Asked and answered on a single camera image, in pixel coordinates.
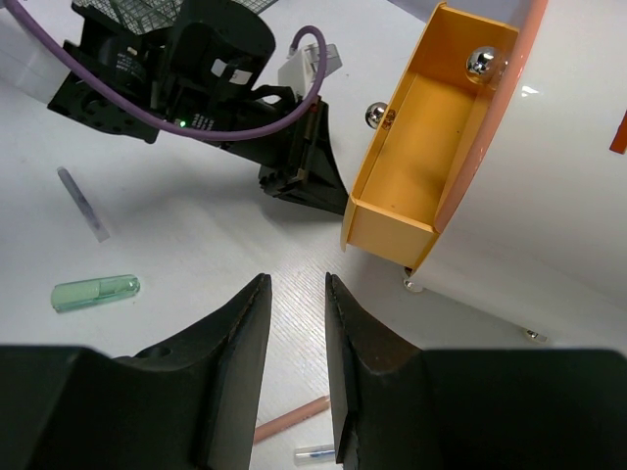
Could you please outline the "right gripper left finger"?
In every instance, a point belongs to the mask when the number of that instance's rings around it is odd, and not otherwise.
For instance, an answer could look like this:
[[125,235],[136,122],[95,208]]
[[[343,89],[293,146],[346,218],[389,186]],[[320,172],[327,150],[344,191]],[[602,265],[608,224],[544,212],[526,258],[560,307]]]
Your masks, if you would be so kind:
[[115,469],[246,469],[271,319],[259,274],[225,305],[115,362],[131,405],[114,432]]

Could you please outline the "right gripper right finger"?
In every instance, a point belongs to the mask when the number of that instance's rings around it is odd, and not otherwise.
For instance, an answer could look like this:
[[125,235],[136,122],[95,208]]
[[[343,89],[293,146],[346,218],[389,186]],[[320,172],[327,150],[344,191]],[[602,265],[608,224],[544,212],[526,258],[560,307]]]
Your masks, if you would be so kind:
[[418,349],[331,273],[325,276],[325,343],[336,461],[345,469],[418,469]]

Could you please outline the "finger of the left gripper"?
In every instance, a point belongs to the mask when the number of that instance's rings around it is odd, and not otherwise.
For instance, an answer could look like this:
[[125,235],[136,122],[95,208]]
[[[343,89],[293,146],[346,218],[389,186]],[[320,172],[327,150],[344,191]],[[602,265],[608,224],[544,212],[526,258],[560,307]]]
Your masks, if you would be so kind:
[[329,107],[318,98],[287,129],[287,147],[278,163],[263,165],[264,192],[282,201],[342,215],[348,192],[335,162],[329,132]]

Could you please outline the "round white drawer organizer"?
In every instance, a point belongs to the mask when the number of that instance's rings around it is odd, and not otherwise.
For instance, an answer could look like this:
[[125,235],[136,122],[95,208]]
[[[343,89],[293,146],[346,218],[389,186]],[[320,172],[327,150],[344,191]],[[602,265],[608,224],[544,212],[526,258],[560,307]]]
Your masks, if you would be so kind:
[[626,347],[626,5],[441,1],[341,243],[555,344]]

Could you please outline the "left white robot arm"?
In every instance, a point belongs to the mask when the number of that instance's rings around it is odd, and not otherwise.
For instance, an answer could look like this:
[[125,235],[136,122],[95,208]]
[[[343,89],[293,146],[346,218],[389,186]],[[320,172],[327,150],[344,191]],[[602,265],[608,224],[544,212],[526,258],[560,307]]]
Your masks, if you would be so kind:
[[275,85],[259,76],[269,26],[239,1],[74,1],[78,43],[58,43],[20,1],[1,5],[1,76],[50,111],[153,143],[191,137],[260,166],[271,197],[342,214],[348,193],[319,95],[334,50],[293,40]]

